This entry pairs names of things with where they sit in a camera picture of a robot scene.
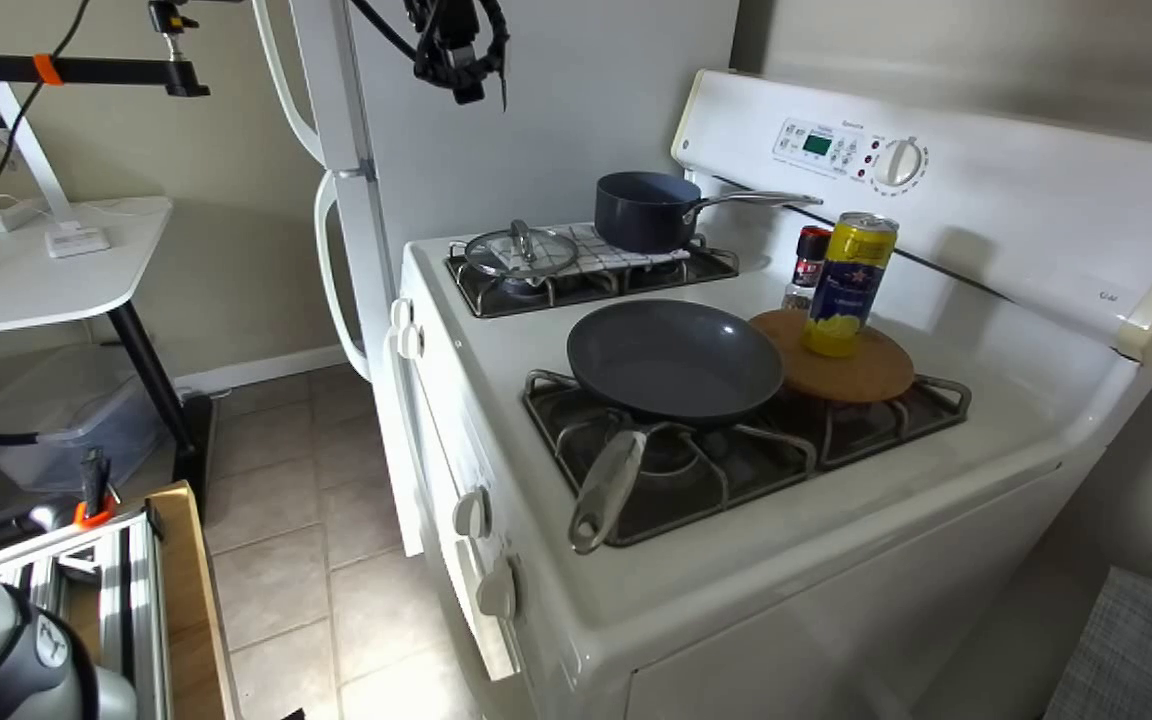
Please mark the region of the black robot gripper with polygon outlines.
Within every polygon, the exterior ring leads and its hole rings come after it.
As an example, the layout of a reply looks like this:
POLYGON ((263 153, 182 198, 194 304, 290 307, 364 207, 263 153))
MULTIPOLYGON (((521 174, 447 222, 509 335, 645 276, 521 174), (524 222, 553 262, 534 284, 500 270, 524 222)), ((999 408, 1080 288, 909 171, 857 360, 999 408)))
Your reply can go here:
POLYGON ((413 71, 476 103, 486 80, 504 71, 509 20, 500 0, 408 0, 420 30, 413 71))

